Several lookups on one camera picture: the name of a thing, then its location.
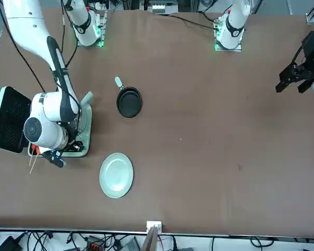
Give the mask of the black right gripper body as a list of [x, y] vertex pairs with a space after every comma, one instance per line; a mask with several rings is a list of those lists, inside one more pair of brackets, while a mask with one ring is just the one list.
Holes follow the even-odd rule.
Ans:
[[65, 129], [68, 133], [68, 145], [71, 145], [75, 142], [78, 135], [77, 125], [75, 123], [67, 123]]

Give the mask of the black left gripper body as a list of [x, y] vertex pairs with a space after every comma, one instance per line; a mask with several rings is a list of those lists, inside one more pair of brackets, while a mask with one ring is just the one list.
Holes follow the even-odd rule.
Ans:
[[302, 41], [302, 50], [305, 58], [302, 69], [314, 70], [314, 30], [309, 32]]

